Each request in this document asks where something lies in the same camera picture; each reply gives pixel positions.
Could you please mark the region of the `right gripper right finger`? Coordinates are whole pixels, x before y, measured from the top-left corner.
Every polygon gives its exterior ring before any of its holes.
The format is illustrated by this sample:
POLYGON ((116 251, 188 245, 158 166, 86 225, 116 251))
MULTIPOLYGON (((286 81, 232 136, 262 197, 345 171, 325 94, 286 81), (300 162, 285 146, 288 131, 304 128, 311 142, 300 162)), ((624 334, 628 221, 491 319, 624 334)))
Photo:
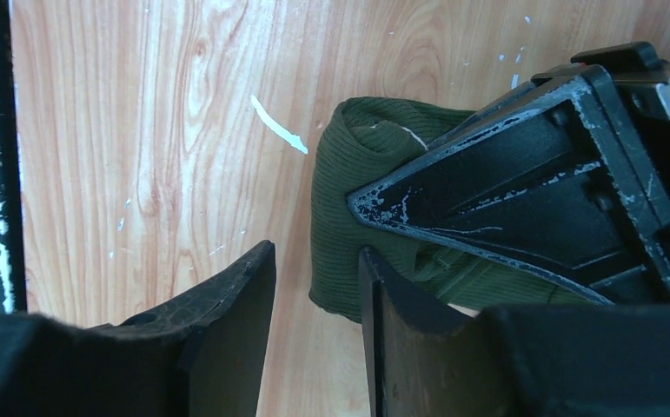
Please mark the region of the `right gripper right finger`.
POLYGON ((373 416, 511 416, 514 390, 471 316, 400 275, 374 248, 358 261, 373 416))

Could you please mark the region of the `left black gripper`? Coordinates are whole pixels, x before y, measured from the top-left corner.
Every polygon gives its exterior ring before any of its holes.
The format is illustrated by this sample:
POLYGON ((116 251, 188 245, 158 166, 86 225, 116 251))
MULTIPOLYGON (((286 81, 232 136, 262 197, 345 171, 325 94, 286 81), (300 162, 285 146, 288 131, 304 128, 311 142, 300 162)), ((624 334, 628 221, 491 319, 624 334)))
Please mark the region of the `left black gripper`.
POLYGON ((536 74, 385 176, 370 223, 598 304, 670 302, 670 62, 647 42, 536 74))

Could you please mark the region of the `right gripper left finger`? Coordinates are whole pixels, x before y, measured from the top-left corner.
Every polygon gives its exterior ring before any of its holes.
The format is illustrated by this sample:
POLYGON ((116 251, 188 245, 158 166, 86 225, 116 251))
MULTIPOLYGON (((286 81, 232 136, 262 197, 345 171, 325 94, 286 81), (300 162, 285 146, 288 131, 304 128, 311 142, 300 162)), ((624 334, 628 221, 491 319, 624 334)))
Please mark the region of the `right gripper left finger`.
POLYGON ((95 416, 253 416, 275 297, 275 245, 116 326, 94 366, 95 416))

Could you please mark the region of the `green underwear white waistband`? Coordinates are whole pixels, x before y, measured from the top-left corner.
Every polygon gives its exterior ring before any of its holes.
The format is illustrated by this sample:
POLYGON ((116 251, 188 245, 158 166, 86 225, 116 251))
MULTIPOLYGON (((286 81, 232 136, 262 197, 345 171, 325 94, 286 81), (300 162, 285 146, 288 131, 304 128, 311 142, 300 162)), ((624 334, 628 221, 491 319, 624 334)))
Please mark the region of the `green underwear white waistband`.
POLYGON ((478 311, 499 304, 585 305, 587 298, 526 271, 370 223, 385 176, 463 124, 468 109, 384 96, 339 103, 315 154, 310 201, 308 295, 322 310, 362 321, 362 251, 437 301, 478 311))

